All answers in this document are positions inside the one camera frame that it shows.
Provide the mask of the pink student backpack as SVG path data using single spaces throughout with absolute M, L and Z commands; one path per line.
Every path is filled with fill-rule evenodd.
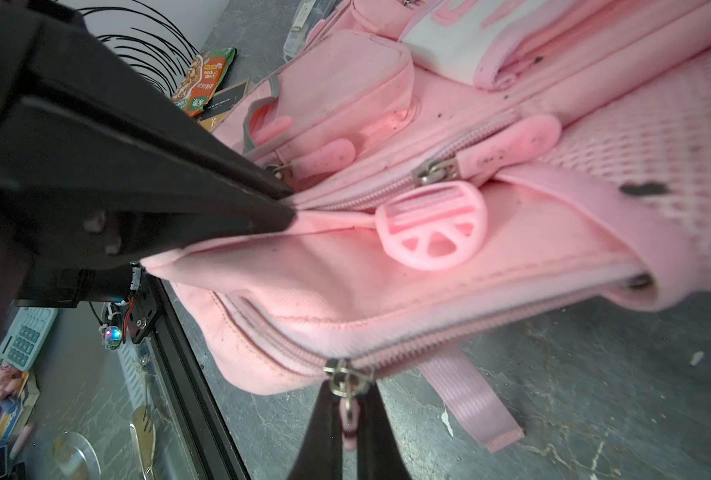
M 347 1 L 215 136 L 295 220 L 144 266 L 231 384 L 321 383 L 310 433 L 350 447 L 417 364 L 500 450 L 523 429 L 461 341 L 711 291 L 711 1 Z

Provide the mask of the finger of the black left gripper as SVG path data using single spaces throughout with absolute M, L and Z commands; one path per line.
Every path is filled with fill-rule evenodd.
M 286 230 L 292 190 L 219 142 L 79 12 L 0 1 L 0 343 L 22 300 L 100 300 L 95 274 Z

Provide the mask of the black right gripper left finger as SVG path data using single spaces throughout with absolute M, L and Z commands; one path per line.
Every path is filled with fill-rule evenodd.
M 342 480 L 341 398 L 329 382 L 321 384 L 313 413 L 289 480 Z

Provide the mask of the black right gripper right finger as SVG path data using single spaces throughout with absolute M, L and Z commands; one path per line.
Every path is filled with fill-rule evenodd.
M 377 383 L 359 398 L 357 479 L 411 480 L 397 447 Z

